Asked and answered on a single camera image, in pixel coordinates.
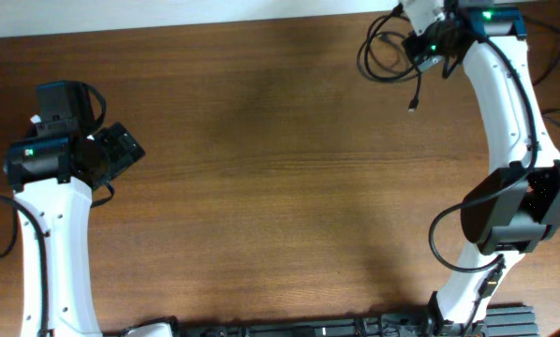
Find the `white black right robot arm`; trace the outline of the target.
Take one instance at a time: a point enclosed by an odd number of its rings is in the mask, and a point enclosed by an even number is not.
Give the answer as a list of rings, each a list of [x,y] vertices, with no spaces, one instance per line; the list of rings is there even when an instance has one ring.
[[[560,228],[560,152],[542,120],[528,70],[525,22],[490,1],[403,1],[410,60],[461,66],[474,88],[489,149],[488,176],[455,209],[466,243],[428,304],[430,336],[486,332],[504,277]]]

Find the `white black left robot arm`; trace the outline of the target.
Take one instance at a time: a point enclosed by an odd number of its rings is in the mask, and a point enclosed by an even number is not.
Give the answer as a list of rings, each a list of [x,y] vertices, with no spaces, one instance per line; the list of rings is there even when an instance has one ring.
[[[99,336],[88,223],[93,192],[141,160],[121,124],[11,144],[5,170],[22,233],[23,336]]]

